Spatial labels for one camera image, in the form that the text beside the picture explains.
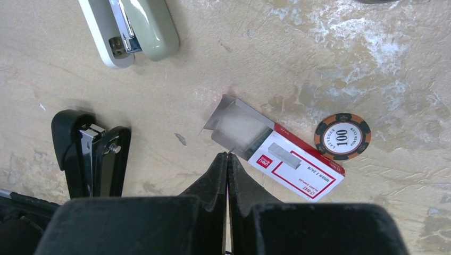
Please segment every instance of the stain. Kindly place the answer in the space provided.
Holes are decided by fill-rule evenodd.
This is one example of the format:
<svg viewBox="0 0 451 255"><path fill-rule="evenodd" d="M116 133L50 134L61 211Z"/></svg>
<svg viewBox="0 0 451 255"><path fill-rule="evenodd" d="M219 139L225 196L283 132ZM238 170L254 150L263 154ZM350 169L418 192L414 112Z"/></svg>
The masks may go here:
<svg viewBox="0 0 451 255"><path fill-rule="evenodd" d="M366 113L361 117L373 132L371 146L386 152L398 148L451 150L451 144L440 138L451 116L448 106L433 91L411 90L399 81L367 88L305 83L301 87L293 86L290 96L274 96L261 105L263 115L295 132L297 128L316 127L331 114L353 113L354 108ZM376 108L386 110L377 112Z"/></svg>
<svg viewBox="0 0 451 255"><path fill-rule="evenodd" d="M171 176L170 178L161 181L160 185L165 187L167 192L171 193L174 191L174 189L179 189L180 187L189 187L192 185L199 177L202 175L202 173L192 173L192 172L185 172L185 173L178 173L174 176Z"/></svg>
<svg viewBox="0 0 451 255"><path fill-rule="evenodd" d="M162 154L159 154L156 150L151 150L151 152L152 152L152 155L157 156L157 158L158 158L157 160L158 161L163 162L164 164L167 164L167 165L170 164L172 166L176 166L179 169L181 169L182 171L185 170L185 167L180 165L177 161L173 161L170 158L165 157Z"/></svg>
<svg viewBox="0 0 451 255"><path fill-rule="evenodd" d="M46 64L49 65L49 66L58 68L58 69L60 69L60 70L62 70L62 71L64 71L64 72L66 72L66 73L68 73L68 74L72 74L73 76L75 76L75 77L77 77L77 78L79 78L79 79L81 79L81 80L84 80L84 81L89 82L89 80L85 79L84 77L80 76L80 75L77 74L77 73L74 73L74 72L70 71L69 69L66 69L66 68L64 68L64 67L61 67L61 66L58 66L58 65L54 65L54 64L51 64L51 63L46 63Z"/></svg>
<svg viewBox="0 0 451 255"><path fill-rule="evenodd" d="M207 122L213 110L216 109L221 101L222 95L228 94L229 90L227 87L215 89L209 88L206 84L201 84L193 91L192 96L195 98L193 101L195 104L192 104L190 107L201 112L202 120Z"/></svg>
<svg viewBox="0 0 451 255"><path fill-rule="evenodd" d="M59 204L69 199L65 175L54 156L35 151L32 158L11 154L9 166L0 168L6 176L5 189Z"/></svg>
<svg viewBox="0 0 451 255"><path fill-rule="evenodd" d="M163 195L163 193L161 192L161 189L157 189L155 184L145 182L145 183L143 183L143 189L146 192L150 192L155 195Z"/></svg>
<svg viewBox="0 0 451 255"><path fill-rule="evenodd" d="M229 46L227 46L224 43L222 43L222 40L219 40L218 44L221 45L228 53L232 53L233 52L232 48L230 48Z"/></svg>
<svg viewBox="0 0 451 255"><path fill-rule="evenodd" d="M248 29L247 30L247 36L252 39L254 37L254 32L252 31L252 29Z"/></svg>
<svg viewBox="0 0 451 255"><path fill-rule="evenodd" d="M208 147L215 146L217 143L211 139L204 139L204 144Z"/></svg>
<svg viewBox="0 0 451 255"><path fill-rule="evenodd" d="M205 14L210 16L210 12L213 10L215 5L221 2L222 1L219 0L185 0L181 1L180 4L182 4L184 8L195 12L196 15L203 14L201 15L203 17Z"/></svg>
<svg viewBox="0 0 451 255"><path fill-rule="evenodd" d="M440 235L451 239L451 230L440 231Z"/></svg>
<svg viewBox="0 0 451 255"><path fill-rule="evenodd" d="M181 134L177 134L177 133L174 133L174 134L176 135L177 139L179 139L179 141L180 141L184 146L186 146L186 140L185 140L185 138L184 138Z"/></svg>
<svg viewBox="0 0 451 255"><path fill-rule="evenodd" d="M41 98L41 92L39 90L34 89L33 93L34 93L36 99L40 99Z"/></svg>
<svg viewBox="0 0 451 255"><path fill-rule="evenodd" d="M428 209L428 215L439 215L440 214L440 209L436 208L436 207L430 207Z"/></svg>
<svg viewBox="0 0 451 255"><path fill-rule="evenodd" d="M432 183L432 186L442 189L442 190L451 191L451 184L449 184L449 183Z"/></svg>
<svg viewBox="0 0 451 255"><path fill-rule="evenodd" d="M318 124L327 116L344 112L349 105L364 100L364 94L364 91L355 87L338 89L305 83L301 88L293 86L291 96L274 96L261 108L264 113L304 116L313 121L313 124Z"/></svg>
<svg viewBox="0 0 451 255"><path fill-rule="evenodd" d="M17 77L20 76L21 70L12 68L11 70L5 71L4 77L3 77L3 83L8 84L10 81L14 81Z"/></svg>
<svg viewBox="0 0 451 255"><path fill-rule="evenodd" d="M373 200L374 203L377 203L380 206L388 206L390 205L390 203L388 202L387 197L385 197L384 195L378 195L374 198L370 198L371 200Z"/></svg>
<svg viewBox="0 0 451 255"><path fill-rule="evenodd" d="M441 197L440 203L451 203L451 193L446 193Z"/></svg>
<svg viewBox="0 0 451 255"><path fill-rule="evenodd" d="M378 6L368 7L357 1L319 1L315 5L306 5L299 0L265 2L271 5L269 15L278 17L284 24L333 51L337 65L322 70L321 74L347 84L364 77L399 71L402 57L412 44L409 34L415 32L416 20L410 5L389 14L381 12L383 10ZM382 17L390 19L391 15L412 26L404 26L402 22L390 25L380 22Z"/></svg>
<svg viewBox="0 0 451 255"><path fill-rule="evenodd" d="M12 67L10 66L0 66L0 73L6 72L11 70Z"/></svg>
<svg viewBox="0 0 451 255"><path fill-rule="evenodd" d="M451 242L451 211L431 207L424 220L423 232L417 243L424 251L434 254L449 254Z"/></svg>

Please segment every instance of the stapler metal rail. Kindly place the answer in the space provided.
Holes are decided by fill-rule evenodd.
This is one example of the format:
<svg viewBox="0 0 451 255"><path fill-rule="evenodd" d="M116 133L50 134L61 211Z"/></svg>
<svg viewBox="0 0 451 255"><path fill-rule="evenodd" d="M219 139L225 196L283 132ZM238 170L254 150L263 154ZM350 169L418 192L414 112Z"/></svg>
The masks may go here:
<svg viewBox="0 0 451 255"><path fill-rule="evenodd" d="M164 0L79 0L97 50L111 68L126 68L135 52L152 61L175 54L179 37Z"/></svg>
<svg viewBox="0 0 451 255"><path fill-rule="evenodd" d="M65 172L71 198L120 197L126 173L131 131L110 131L94 115L63 110L52 120L56 159Z"/></svg>

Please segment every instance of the chip center label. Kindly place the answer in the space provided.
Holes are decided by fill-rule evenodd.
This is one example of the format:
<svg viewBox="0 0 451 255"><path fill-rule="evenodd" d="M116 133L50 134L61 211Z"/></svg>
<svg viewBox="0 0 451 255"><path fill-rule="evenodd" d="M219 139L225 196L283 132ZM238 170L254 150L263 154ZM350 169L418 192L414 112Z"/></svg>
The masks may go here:
<svg viewBox="0 0 451 255"><path fill-rule="evenodd" d="M352 123L337 123L324 133L324 145L336 154L346 154L362 143L362 131Z"/></svg>

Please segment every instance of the red and white box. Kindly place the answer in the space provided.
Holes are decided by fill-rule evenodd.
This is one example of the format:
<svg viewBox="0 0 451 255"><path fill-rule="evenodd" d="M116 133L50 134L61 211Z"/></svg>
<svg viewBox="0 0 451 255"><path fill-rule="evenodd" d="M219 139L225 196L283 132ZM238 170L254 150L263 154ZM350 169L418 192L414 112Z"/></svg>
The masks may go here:
<svg viewBox="0 0 451 255"><path fill-rule="evenodd" d="M308 201L318 201L345 178L342 166L235 97L223 95L204 129L213 131L212 140Z"/></svg>

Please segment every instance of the screw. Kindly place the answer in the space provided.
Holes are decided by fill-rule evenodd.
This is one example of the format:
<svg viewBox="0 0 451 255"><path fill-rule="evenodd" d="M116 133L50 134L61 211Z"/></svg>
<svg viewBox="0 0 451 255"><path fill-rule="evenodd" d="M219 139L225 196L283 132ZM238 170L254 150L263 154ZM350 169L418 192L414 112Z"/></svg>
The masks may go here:
<svg viewBox="0 0 451 255"><path fill-rule="evenodd" d="M108 149L114 152L114 154L118 154L119 151L121 151L121 147L119 145L116 145L115 143L110 144L110 146L108 146Z"/></svg>

